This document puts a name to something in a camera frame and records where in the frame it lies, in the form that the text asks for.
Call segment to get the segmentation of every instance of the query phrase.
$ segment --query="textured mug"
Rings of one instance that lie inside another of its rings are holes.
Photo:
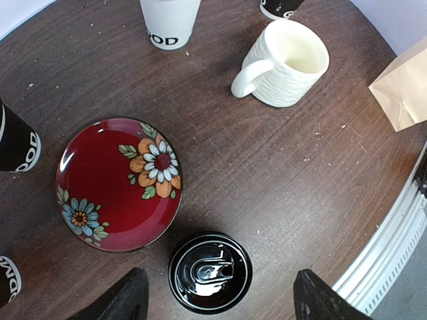
[[[252,93],[272,107],[290,107],[328,66],[328,50],[312,30],[295,21],[273,21],[246,55],[232,93],[237,98]]]

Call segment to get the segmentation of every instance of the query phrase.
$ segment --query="white paper cup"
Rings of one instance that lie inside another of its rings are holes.
[[[193,33],[201,0],[140,0],[151,42],[160,49],[183,47]]]
[[[251,93],[272,107],[290,107],[328,66],[328,50],[312,30],[295,21],[276,20],[246,55],[232,93],[237,98]]]

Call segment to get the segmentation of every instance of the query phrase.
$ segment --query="paper bag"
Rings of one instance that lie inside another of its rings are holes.
[[[396,131],[427,120],[427,37],[369,86]]]

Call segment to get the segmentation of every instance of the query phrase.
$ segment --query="round table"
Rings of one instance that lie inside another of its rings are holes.
[[[149,275],[150,320],[291,319],[298,270],[334,284],[391,208],[426,126],[395,133],[369,92],[394,54],[349,1],[306,0],[292,19],[323,39],[330,67],[288,109],[230,93],[269,22],[256,0],[202,1],[190,42],[172,52],[149,42],[138,0],[59,1],[0,42],[1,98],[43,143],[34,170],[0,173],[0,253],[23,276],[0,318],[66,319],[132,267]],[[121,255],[71,234],[54,186],[72,137],[117,116],[163,132],[185,179],[166,234]],[[179,306],[167,282],[177,243],[206,230],[239,241],[254,265],[243,301],[210,317]]]

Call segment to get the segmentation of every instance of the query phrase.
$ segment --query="black lid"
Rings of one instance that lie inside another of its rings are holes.
[[[224,312],[239,303],[252,281],[245,249],[223,233],[196,235],[178,248],[169,264],[173,295],[196,313]]]

